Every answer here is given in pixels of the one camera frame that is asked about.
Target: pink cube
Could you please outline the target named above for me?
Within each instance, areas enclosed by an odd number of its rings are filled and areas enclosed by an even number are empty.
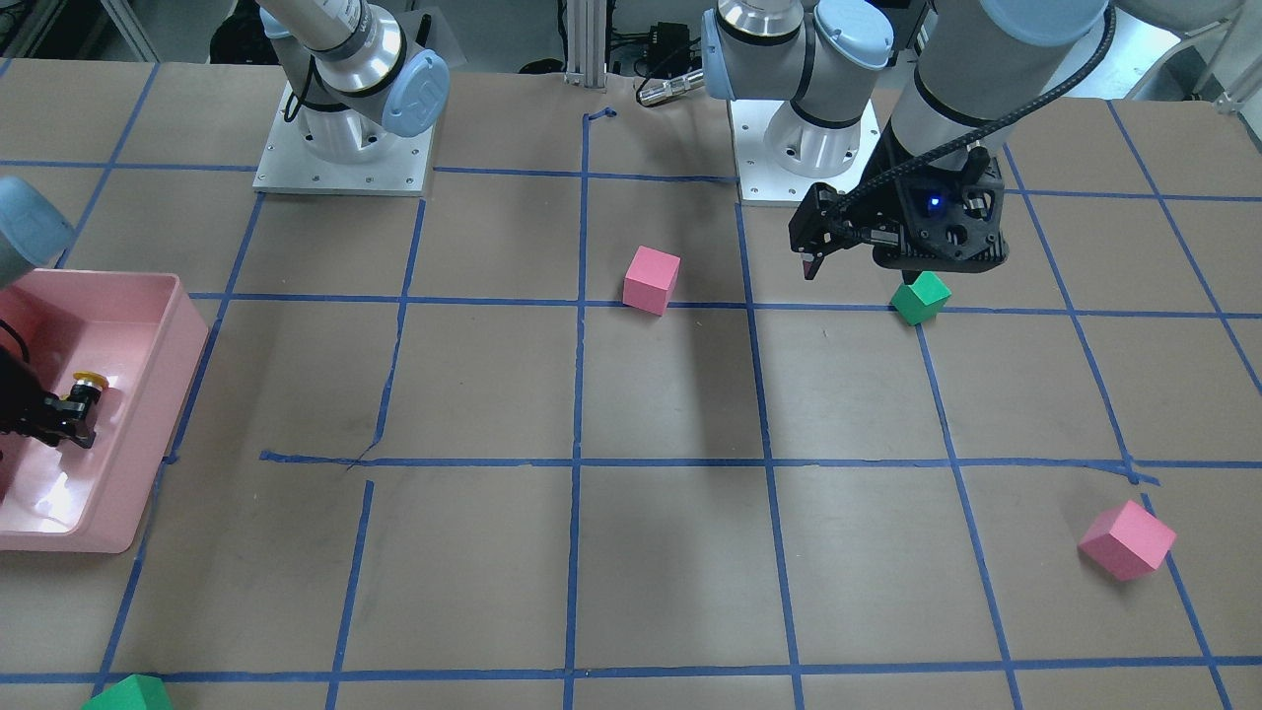
[[[1121,581],[1155,573],[1175,542],[1175,531],[1133,501],[1104,511],[1078,549]]]
[[[622,281],[622,301],[634,308],[656,313],[666,311],[670,294],[679,277],[679,256],[647,246],[636,248],[635,259]]]

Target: white mounting plate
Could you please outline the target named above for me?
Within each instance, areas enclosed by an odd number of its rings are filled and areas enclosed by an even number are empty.
[[[389,153],[369,163],[329,163],[307,149],[298,124],[283,116],[289,84],[280,95],[268,144],[254,175],[257,192],[284,194],[381,194],[420,197],[429,175],[434,129],[415,137],[399,137]]]
[[[784,101],[729,101],[732,119],[732,145],[736,149],[736,173],[741,177],[741,202],[796,207],[806,194],[806,188],[817,182],[827,182],[838,192],[849,192],[859,183],[863,166],[876,149],[881,136],[876,111],[868,101],[859,119],[859,149],[851,166],[829,178],[808,178],[780,166],[770,155],[762,136],[767,132],[771,116]]]

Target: pink bin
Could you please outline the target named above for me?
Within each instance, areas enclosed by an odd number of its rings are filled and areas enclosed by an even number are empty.
[[[27,338],[48,392],[68,393],[76,371],[110,381],[92,449],[0,436],[0,550],[122,552],[179,419],[206,323],[175,275],[44,269],[0,290],[0,317]],[[8,338],[0,332],[13,347]]]

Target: green block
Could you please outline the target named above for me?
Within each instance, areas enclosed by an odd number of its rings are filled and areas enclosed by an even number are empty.
[[[950,298],[950,289],[933,271],[924,271],[912,284],[902,284],[890,304],[897,308],[909,325],[923,323],[938,314]]]
[[[88,700],[83,710],[172,710],[172,706],[160,680],[151,676],[127,676]]]

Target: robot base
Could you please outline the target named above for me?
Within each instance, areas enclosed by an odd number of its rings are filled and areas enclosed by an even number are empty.
[[[851,168],[840,174],[825,178],[809,178],[791,173],[769,154],[762,136],[767,132],[771,116],[780,108],[782,101],[729,101],[732,119],[732,145],[736,149],[736,172],[741,178],[741,202],[767,206],[796,207],[806,194],[808,188],[817,182],[833,185],[838,192],[854,189],[863,173],[863,165],[876,149],[881,131],[876,122],[876,111],[870,101],[863,108],[859,149],[854,154]]]
[[[289,86],[271,121],[268,144],[254,175],[257,192],[283,194],[380,194],[420,197],[429,175],[434,129],[400,137],[381,159],[369,163],[331,163],[307,149],[297,122],[283,116]]]

